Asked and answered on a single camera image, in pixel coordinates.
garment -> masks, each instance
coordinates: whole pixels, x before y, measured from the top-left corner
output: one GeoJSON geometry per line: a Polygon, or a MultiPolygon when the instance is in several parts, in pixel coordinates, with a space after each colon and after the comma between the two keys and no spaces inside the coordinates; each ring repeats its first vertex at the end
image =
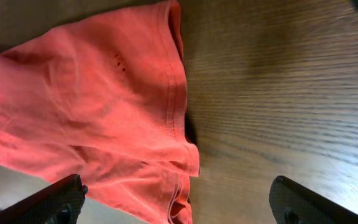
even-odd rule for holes
{"type": "Polygon", "coordinates": [[[56,27],[0,55],[0,165],[149,223],[191,223],[198,151],[184,133],[176,1],[56,27]]]}

red cloth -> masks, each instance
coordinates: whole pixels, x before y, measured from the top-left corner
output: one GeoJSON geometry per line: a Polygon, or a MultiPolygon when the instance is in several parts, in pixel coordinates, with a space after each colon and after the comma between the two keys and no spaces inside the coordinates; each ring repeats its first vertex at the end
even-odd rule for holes
{"type": "Polygon", "coordinates": [[[198,151],[184,133],[176,1],[56,27],[0,55],[0,165],[150,223],[191,223],[198,151]]]}

folded cloth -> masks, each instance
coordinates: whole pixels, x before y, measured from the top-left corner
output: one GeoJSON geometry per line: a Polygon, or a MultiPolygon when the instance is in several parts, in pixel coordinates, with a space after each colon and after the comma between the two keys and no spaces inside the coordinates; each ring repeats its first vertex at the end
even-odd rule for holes
{"type": "Polygon", "coordinates": [[[56,27],[0,55],[0,165],[149,223],[191,223],[198,151],[184,133],[176,1],[56,27]]]}

fabric fold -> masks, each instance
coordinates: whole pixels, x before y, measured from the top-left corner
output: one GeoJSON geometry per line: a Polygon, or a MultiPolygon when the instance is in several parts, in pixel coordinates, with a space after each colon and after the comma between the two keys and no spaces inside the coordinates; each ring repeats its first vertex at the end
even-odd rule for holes
{"type": "Polygon", "coordinates": [[[0,55],[0,166],[149,223],[191,223],[186,77],[176,1],[56,27],[0,55]]]}

wooden table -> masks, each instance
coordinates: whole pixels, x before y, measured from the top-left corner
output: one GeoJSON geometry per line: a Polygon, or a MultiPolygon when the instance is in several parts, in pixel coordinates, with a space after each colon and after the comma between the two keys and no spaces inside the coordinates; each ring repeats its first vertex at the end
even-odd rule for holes
{"type": "MultiPolygon", "coordinates": [[[[151,1],[41,2],[0,3],[0,51],[57,24],[151,1]]],[[[201,156],[195,223],[275,223],[277,175],[358,213],[358,13],[350,2],[180,4],[201,156]]]]}

